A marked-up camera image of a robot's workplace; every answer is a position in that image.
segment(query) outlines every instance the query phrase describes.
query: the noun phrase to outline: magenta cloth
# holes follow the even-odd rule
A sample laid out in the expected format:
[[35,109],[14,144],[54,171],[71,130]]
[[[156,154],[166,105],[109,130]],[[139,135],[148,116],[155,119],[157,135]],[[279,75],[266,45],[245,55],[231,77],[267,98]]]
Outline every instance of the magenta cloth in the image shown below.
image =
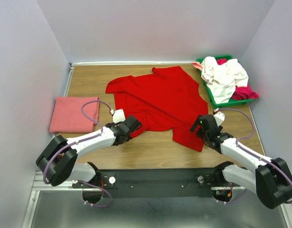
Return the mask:
[[[82,114],[81,107],[94,100],[98,100],[98,97],[57,97],[49,132],[93,132],[94,123]],[[86,105],[84,111],[98,121],[98,102]]]
[[236,86],[236,90],[234,94],[232,95],[232,99],[237,100],[237,101],[246,100],[246,99],[256,99],[258,97],[259,95],[251,89],[250,84],[247,84],[247,87]]
[[223,63],[226,63],[226,62],[227,62],[226,58],[217,59],[218,65],[222,65]]

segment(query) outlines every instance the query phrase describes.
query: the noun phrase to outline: white cloth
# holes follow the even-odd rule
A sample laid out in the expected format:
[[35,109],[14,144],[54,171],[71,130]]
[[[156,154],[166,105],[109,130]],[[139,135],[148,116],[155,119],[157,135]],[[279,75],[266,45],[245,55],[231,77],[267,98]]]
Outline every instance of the white cloth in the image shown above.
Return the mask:
[[227,103],[238,87],[247,87],[248,75],[237,59],[218,65],[214,57],[206,57],[201,77],[207,82],[216,104]]

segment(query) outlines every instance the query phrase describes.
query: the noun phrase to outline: laundry basket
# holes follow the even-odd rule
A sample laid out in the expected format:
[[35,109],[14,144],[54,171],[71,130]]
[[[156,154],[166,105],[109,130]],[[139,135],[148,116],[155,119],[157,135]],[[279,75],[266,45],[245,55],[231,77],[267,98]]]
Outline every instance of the laundry basket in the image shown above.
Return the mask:
[[[226,60],[230,60],[233,57],[231,55],[215,56],[216,60],[221,59],[221,58],[226,58]],[[204,59],[205,59],[205,57],[204,58],[197,58],[196,61],[202,63],[202,61]],[[236,105],[244,105],[244,104],[247,104],[247,103],[255,100],[255,99],[246,99],[246,100],[237,101],[237,100],[234,100],[234,99],[231,98],[226,103],[216,104],[216,102],[214,101],[214,96],[213,96],[211,90],[207,87],[207,84],[206,84],[206,82],[204,80],[203,80],[203,85],[205,86],[205,90],[206,90],[206,92],[207,92],[207,94],[209,96],[209,101],[212,104],[214,109],[216,109],[216,108],[225,108],[225,107],[236,106]]]

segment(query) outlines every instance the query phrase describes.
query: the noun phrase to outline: metal frame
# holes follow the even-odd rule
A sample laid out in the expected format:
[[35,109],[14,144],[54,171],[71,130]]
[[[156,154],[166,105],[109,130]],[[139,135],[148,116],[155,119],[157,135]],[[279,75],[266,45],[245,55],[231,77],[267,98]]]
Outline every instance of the metal frame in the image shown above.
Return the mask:
[[[70,71],[69,71],[69,75],[68,75],[68,80],[67,80],[67,84],[66,84],[66,88],[64,91],[64,96],[68,95],[68,91],[69,91],[69,87],[70,87],[70,83],[71,83],[71,79],[72,79],[72,75],[73,75],[73,71],[74,71],[74,67],[75,66],[93,66],[93,65],[153,65],[153,64],[162,64],[162,65],[166,65],[166,64],[190,64],[190,62],[90,62],[90,63],[70,63]],[[253,116],[253,113],[251,111],[251,108],[249,106],[249,110],[250,113],[252,115],[252,119],[255,123],[255,119]],[[261,141],[261,138],[258,134],[258,129],[257,126],[255,125],[256,128],[256,132],[260,141],[260,145],[262,147],[262,150],[265,154],[264,148],[263,148],[263,144]],[[221,188],[212,188],[213,190],[219,190],[222,189]],[[31,191],[31,195],[28,201],[28,206],[27,206],[27,210],[25,213],[25,217],[22,223],[21,228],[31,228],[32,222],[33,222],[33,217],[35,214],[35,210],[36,210],[36,206],[37,206],[37,202],[38,202],[38,198],[39,198],[39,194],[40,191],[45,191],[45,190],[56,190],[56,191],[63,191],[63,190],[77,190],[77,189],[73,189],[72,188],[72,182],[71,181],[66,181],[63,184],[57,186],[57,187],[52,187],[50,185],[46,185],[45,183],[43,183],[42,180],[42,173],[41,172],[36,172],[35,174],[35,178],[33,181],[33,186],[32,186],[32,191]],[[281,205],[281,209],[282,209],[282,213],[284,216],[284,219],[286,221],[287,227],[288,228],[292,228],[292,207],[289,204],[282,204]]]

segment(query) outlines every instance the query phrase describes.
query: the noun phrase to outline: red cloth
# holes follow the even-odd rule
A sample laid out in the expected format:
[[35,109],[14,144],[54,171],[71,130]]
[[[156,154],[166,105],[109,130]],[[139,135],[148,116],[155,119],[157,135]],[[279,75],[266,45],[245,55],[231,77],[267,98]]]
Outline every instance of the red cloth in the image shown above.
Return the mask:
[[[226,58],[221,58],[217,60],[218,65],[222,65],[223,63],[226,63],[226,62],[227,62]],[[247,87],[236,86],[236,90],[234,94],[232,95],[232,99],[237,100],[237,101],[246,100],[246,99],[256,99],[258,97],[259,95],[251,89],[249,84],[247,84]]]
[[[57,97],[49,132],[90,133],[94,123],[81,112],[81,107],[98,97]],[[90,103],[84,107],[85,113],[98,121],[99,103]]]
[[113,93],[116,109],[134,115],[142,128],[133,132],[173,129],[173,140],[201,151],[203,142],[189,129],[201,114],[208,114],[207,102],[199,95],[199,84],[181,67],[152,68],[153,74],[126,76],[109,82],[106,93]]

